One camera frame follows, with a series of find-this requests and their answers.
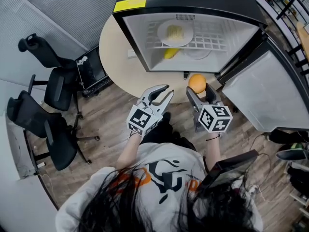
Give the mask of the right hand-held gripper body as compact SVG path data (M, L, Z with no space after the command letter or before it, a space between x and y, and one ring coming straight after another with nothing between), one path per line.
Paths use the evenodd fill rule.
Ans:
M207 133L225 132L233 117L225 105L193 105L194 127L196 132Z

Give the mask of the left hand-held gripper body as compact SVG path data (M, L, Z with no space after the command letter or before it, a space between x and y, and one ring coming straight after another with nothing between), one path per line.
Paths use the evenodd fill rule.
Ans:
M150 106L139 99L130 110L126 126L131 132L144 137L158 125L162 118L161 114L154 112Z

